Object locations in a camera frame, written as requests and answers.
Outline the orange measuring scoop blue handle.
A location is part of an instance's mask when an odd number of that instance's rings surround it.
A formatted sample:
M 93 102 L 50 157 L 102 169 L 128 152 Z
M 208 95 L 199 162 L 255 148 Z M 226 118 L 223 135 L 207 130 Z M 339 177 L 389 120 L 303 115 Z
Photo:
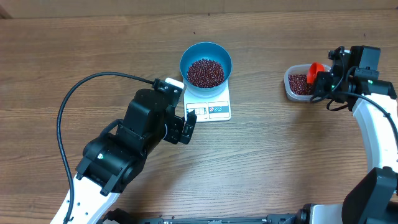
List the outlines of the orange measuring scoop blue handle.
M 322 64 L 317 63 L 317 62 L 312 63 L 310 68 L 308 69 L 307 83 L 314 84 L 318 72 L 324 72 L 324 71 L 325 71 L 325 68 Z

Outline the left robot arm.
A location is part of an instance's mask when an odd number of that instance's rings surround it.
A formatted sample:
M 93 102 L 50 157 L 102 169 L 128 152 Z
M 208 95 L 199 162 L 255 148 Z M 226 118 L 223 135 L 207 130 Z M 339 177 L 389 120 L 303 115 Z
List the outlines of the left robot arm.
M 52 223 L 96 223 L 143 170 L 162 141 L 188 144 L 196 123 L 193 112 L 175 115 L 181 88 L 141 89 L 124 119 L 109 124 L 83 150 L 83 159 Z

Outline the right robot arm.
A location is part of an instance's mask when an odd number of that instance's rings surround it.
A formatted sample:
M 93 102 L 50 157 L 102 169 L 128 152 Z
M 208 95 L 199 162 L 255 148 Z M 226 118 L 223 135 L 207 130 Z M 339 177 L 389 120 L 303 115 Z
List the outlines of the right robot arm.
M 331 67 L 320 63 L 295 65 L 284 77 L 291 101 L 337 102 L 349 109 L 361 130 L 368 173 L 334 205 L 306 204 L 278 223 L 397 223 L 397 93 L 379 79 L 381 50 L 365 45 L 343 46 L 328 53 Z

